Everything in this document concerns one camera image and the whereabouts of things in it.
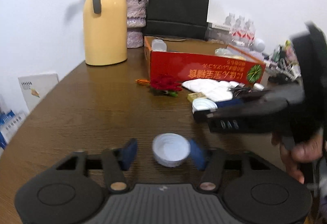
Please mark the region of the person's right hand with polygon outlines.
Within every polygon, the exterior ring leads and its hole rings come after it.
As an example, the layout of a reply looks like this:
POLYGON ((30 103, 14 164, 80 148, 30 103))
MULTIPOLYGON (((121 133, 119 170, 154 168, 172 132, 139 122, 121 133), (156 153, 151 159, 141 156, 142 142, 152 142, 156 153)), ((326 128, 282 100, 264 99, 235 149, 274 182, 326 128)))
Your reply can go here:
POLYGON ((286 172, 300 183, 304 183, 305 176, 299 169, 299 164, 310 163, 318 160, 323 155, 323 130, 320 129, 307 142, 296 145, 293 149, 287 150, 282 144, 282 137, 277 133, 272 134, 272 144, 279 145, 280 158, 286 168, 286 172))

